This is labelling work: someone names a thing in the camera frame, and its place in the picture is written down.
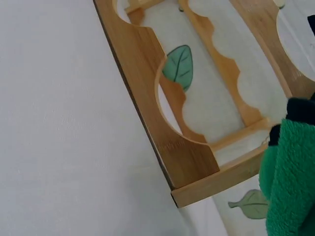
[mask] wooden frame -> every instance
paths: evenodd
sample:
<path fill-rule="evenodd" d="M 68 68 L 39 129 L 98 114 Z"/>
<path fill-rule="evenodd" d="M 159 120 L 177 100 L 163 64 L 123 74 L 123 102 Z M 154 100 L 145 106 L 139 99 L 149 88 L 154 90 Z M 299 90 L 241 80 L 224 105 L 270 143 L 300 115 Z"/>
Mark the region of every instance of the wooden frame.
<path fill-rule="evenodd" d="M 239 69 L 234 60 L 225 58 L 214 48 L 212 41 L 209 39 L 214 31 L 209 19 L 193 13 L 187 0 L 179 0 L 181 7 L 213 57 L 239 109 L 246 128 L 225 137 L 215 144 L 208 144 L 203 135 L 194 133 L 186 126 L 182 116 L 185 94 L 179 84 L 168 81 L 161 72 L 166 61 L 165 52 L 151 28 L 137 26 L 143 20 L 144 10 L 161 1 L 130 1 L 131 5 L 126 9 L 126 12 L 133 23 L 132 25 L 124 22 L 117 15 L 115 0 L 94 0 L 117 65 L 153 147 L 159 155 L 161 167 L 169 180 L 172 196 L 178 207 L 184 207 L 256 175 L 259 171 L 262 153 L 266 148 L 265 145 L 221 168 L 218 167 L 213 151 L 221 149 L 259 129 L 269 129 L 270 123 L 267 118 L 261 116 L 256 108 L 247 105 L 239 95 L 236 87 L 240 73 Z M 240 1 L 246 0 L 234 1 L 241 9 Z M 279 69 L 268 46 L 265 46 L 264 52 L 269 53 L 267 57 L 274 70 L 277 70 L 279 78 L 282 71 Z M 227 67 L 231 73 L 226 73 L 227 70 L 224 70 L 224 68 Z M 290 88 L 283 76 L 280 81 L 286 94 L 290 95 Z M 159 83 L 183 135 L 176 132 L 168 124 L 161 111 L 158 99 Z"/>

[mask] green leaf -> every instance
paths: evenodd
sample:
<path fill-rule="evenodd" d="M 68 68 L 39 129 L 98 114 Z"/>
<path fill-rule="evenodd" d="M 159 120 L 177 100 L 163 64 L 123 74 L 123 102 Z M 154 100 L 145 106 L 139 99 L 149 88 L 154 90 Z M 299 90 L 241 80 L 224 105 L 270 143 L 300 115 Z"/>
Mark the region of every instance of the green leaf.
<path fill-rule="evenodd" d="M 240 207 L 243 214 L 249 219 L 264 219 L 267 216 L 269 203 L 262 192 L 253 189 L 237 203 L 229 202 L 230 208 Z"/>
<path fill-rule="evenodd" d="M 183 90 L 187 91 L 193 74 L 192 55 L 188 45 L 179 46 L 167 55 L 163 74 L 170 81 L 181 84 Z"/>

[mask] green fleece fabric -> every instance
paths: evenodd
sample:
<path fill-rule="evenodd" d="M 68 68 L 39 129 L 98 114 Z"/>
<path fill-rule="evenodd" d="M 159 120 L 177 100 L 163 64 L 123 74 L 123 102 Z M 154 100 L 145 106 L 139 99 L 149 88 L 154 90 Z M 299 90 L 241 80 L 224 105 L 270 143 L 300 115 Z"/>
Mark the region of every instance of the green fleece fabric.
<path fill-rule="evenodd" d="M 315 235 L 315 126 L 284 119 L 259 173 L 270 206 L 268 236 Z"/>
<path fill-rule="evenodd" d="M 271 187 L 272 187 L 272 183 L 273 183 L 274 175 L 275 175 L 277 154 L 278 154 L 278 147 L 269 146 L 267 150 L 265 150 L 264 157 L 262 159 L 262 163 L 261 163 L 261 167 L 259 171 L 260 189 L 265 195 L 267 200 L 270 200 Z"/>

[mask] light wood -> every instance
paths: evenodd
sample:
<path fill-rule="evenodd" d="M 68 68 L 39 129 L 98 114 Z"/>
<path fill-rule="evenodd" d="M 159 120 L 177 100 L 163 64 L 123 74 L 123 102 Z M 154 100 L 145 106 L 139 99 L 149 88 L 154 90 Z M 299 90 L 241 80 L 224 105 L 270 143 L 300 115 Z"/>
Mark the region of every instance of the light wood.
<path fill-rule="evenodd" d="M 271 129 L 271 123 L 269 118 L 264 118 L 248 127 L 245 127 L 244 129 L 241 129 L 237 132 L 234 132 L 228 136 L 225 136 L 221 140 L 215 142 L 215 143 L 210 143 L 210 147 L 212 151 L 218 151 L 222 148 L 225 148 L 239 140 L 242 140 L 243 138 L 252 135 L 256 133 L 259 130 L 270 130 Z"/>
<path fill-rule="evenodd" d="M 161 112 L 158 81 L 166 55 L 153 30 L 124 22 L 114 8 L 116 1 L 94 2 L 135 107 L 164 163 L 171 188 L 183 187 L 218 172 L 209 145 L 177 133 Z"/>
<path fill-rule="evenodd" d="M 279 8 L 273 0 L 230 0 L 260 44 L 287 97 L 310 97 L 315 82 L 304 76 L 286 55 L 277 32 Z"/>
<path fill-rule="evenodd" d="M 180 6 L 183 8 L 185 14 L 189 18 L 191 24 L 200 36 L 202 42 L 206 46 L 211 55 L 222 79 L 229 90 L 236 107 L 242 117 L 245 126 L 250 126 L 259 120 L 263 119 L 260 111 L 249 106 L 239 94 L 237 81 L 240 75 L 240 70 L 236 65 L 235 60 L 227 58 L 220 54 L 213 45 L 212 35 L 214 33 L 214 26 L 207 17 L 199 16 L 194 13 L 189 5 L 188 0 L 179 0 Z"/>
<path fill-rule="evenodd" d="M 165 94 L 165 97 L 171 107 L 171 110 L 174 114 L 174 117 L 176 119 L 176 122 L 178 123 L 178 126 L 180 127 L 182 134 L 194 141 L 201 142 L 201 143 L 207 143 L 207 140 L 204 135 L 198 134 L 193 132 L 185 123 L 183 118 L 183 105 L 186 100 L 186 95 L 179 83 L 175 83 L 172 81 L 169 81 L 167 78 L 164 77 L 163 74 L 161 74 L 160 81 L 159 81 L 163 92 Z M 222 148 L 225 148 L 228 145 L 233 144 L 234 142 L 237 142 L 246 136 L 249 136 L 251 134 L 254 134 L 258 130 L 270 130 L 271 123 L 269 121 L 269 118 L 263 118 L 260 121 L 245 127 L 239 131 L 236 131 L 230 135 L 227 135 L 226 137 L 218 140 L 217 142 L 209 143 L 212 151 L 218 151 Z"/>
<path fill-rule="evenodd" d="M 267 145 L 262 145 L 221 167 L 221 170 L 185 187 L 172 191 L 177 207 L 198 202 L 258 174 Z"/>
<path fill-rule="evenodd" d="M 125 12 L 128 14 L 139 7 L 142 7 L 145 10 L 163 1 L 164 0 L 139 0 L 139 4 L 130 4 L 130 6 L 125 9 Z"/>
<path fill-rule="evenodd" d="M 200 143 L 207 143 L 205 136 L 193 132 L 185 123 L 183 118 L 183 106 L 186 101 L 186 95 L 179 83 L 172 82 L 161 74 L 159 84 L 161 85 L 168 104 L 174 114 L 176 122 L 180 127 L 182 134 L 188 139 Z"/>
<path fill-rule="evenodd" d="M 142 7 L 135 9 L 134 11 L 127 14 L 130 22 L 136 26 L 140 26 L 144 20 L 145 13 Z"/>

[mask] green plush toy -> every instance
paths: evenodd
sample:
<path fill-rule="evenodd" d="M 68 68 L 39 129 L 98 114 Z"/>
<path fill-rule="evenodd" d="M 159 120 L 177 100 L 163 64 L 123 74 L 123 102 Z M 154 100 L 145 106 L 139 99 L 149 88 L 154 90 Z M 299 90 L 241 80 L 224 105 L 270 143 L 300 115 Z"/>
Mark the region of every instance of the green plush toy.
<path fill-rule="evenodd" d="M 270 131 L 259 173 L 268 236 L 315 236 L 314 100 L 289 99 L 286 118 Z"/>

